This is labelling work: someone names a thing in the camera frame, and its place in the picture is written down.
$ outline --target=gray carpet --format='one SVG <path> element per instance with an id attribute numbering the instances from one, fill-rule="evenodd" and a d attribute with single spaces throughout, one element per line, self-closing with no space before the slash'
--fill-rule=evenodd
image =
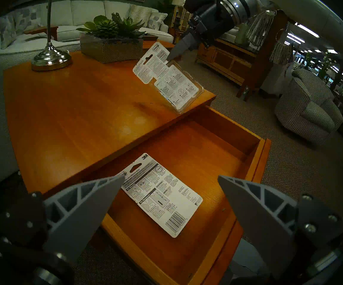
<path id="1" fill-rule="evenodd" d="M 262 183 L 294 199 L 302 192 L 310 193 L 343 217 L 343 138 L 340 134 L 336 132 L 323 146 L 312 145 L 279 124 L 273 114 L 278 99 L 255 95 L 248 102 L 239 100 L 236 98 L 238 86 L 203 64 L 195 64 L 195 56 L 196 52 L 187 52 L 179 64 L 205 89 L 217 95 L 212 107 L 272 141 Z M 15 197 L 9 190 L 17 184 L 21 192 L 25 191 L 23 183 L 17 181 L 19 178 L 14 175 L 13 182 L 5 182 L 8 182 L 5 197 Z M 95 249 L 88 244 L 74 269 L 75 284 L 148 284 L 110 245 Z"/>

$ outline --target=open drawer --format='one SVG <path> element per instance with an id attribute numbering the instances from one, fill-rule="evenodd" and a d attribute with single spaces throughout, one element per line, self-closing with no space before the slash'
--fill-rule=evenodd
<path id="1" fill-rule="evenodd" d="M 120 190 L 102 227 L 159 284 L 217 284 L 241 239 L 218 175 L 260 182 L 270 149 L 265 141 L 203 106 L 126 152 L 86 180 L 114 176 L 148 153 L 196 191 L 203 202 L 172 238 Z"/>

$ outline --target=chrome lamp base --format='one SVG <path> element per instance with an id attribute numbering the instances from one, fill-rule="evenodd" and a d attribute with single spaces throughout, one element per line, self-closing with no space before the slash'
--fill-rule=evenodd
<path id="1" fill-rule="evenodd" d="M 53 70 L 66 67 L 71 63 L 71 56 L 67 52 L 56 49 L 51 42 L 48 42 L 44 50 L 32 60 L 32 69 Z"/>

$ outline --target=clear plastic packaging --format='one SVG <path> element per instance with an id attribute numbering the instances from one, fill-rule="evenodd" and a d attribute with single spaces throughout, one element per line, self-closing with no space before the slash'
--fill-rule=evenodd
<path id="1" fill-rule="evenodd" d="M 204 88 L 174 60 L 167 62 L 169 51 L 156 42 L 133 68 L 144 83 L 154 87 L 173 107 L 182 113 Z"/>

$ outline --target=patterned armchair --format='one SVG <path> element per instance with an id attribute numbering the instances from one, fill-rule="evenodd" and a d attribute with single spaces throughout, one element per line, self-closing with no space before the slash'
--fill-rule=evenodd
<path id="1" fill-rule="evenodd" d="M 301 137 L 323 144 L 343 122 L 325 83 L 305 69 L 296 69 L 274 113 L 282 125 Z"/>

